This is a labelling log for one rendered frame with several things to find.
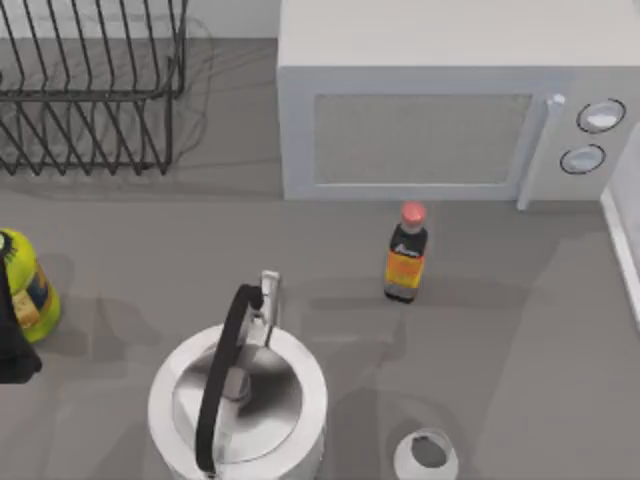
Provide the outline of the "yellow-green bottle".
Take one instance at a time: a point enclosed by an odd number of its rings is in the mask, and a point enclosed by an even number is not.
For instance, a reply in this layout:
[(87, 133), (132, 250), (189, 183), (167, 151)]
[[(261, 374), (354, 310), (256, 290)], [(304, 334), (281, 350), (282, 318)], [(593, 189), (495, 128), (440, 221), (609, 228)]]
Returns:
[(0, 256), (22, 332), (30, 343), (40, 342), (59, 322), (58, 292), (45, 275), (33, 245), (21, 232), (0, 228)]

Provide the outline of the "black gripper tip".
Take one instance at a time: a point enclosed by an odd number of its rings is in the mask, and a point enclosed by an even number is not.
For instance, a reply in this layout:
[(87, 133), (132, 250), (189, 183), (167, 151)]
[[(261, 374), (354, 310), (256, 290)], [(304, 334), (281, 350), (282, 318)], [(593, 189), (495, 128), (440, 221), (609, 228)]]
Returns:
[(28, 383), (42, 370), (42, 361), (19, 325), (0, 248), (0, 385)]

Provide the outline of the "white cup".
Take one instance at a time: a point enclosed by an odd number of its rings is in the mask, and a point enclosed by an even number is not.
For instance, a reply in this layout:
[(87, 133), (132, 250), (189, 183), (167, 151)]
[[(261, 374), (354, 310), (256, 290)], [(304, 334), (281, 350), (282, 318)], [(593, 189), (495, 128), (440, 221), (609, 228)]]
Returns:
[(459, 458), (444, 432), (423, 428), (398, 443), (393, 467), (398, 480), (457, 480)]

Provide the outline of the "microwave knob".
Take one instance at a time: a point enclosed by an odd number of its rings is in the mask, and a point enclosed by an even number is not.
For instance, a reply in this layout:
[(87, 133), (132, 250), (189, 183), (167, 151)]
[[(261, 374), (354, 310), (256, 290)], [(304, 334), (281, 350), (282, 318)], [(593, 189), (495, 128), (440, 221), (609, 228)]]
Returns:
[(578, 128), (589, 134), (600, 134), (614, 129), (626, 115), (626, 106), (617, 99), (585, 105), (577, 115)]
[(559, 165), (569, 175), (586, 175), (597, 170), (605, 161), (606, 152), (598, 145), (589, 144), (567, 150), (560, 158)]

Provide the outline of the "dark bottle with red cap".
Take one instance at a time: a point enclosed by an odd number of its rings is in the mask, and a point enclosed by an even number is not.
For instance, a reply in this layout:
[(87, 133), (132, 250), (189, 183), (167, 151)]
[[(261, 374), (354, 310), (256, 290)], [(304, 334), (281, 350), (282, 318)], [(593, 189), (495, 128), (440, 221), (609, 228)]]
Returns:
[(420, 289), (429, 234), (427, 209), (416, 201), (405, 202), (400, 221), (390, 238), (384, 269), (384, 294), (410, 304)]

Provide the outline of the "pale microwave oven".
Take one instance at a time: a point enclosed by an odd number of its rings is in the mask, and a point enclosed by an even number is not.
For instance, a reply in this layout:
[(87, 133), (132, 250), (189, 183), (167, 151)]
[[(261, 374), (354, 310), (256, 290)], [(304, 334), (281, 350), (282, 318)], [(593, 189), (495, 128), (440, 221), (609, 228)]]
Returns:
[[(640, 0), (283, 0), (277, 72), (290, 66), (565, 72), (566, 103), (531, 203), (596, 201), (619, 162), (640, 153)], [(626, 106), (622, 122), (581, 131), (580, 110), (609, 98)], [(604, 163), (563, 172), (561, 156), (589, 144)]]

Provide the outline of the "microwave oven door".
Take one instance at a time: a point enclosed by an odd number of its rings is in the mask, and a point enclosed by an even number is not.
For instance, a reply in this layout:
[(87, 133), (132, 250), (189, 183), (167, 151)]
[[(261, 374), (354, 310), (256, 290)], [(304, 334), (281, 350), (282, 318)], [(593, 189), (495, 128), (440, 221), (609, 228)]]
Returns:
[(280, 67), (284, 194), (513, 200), (569, 83), (538, 67)]

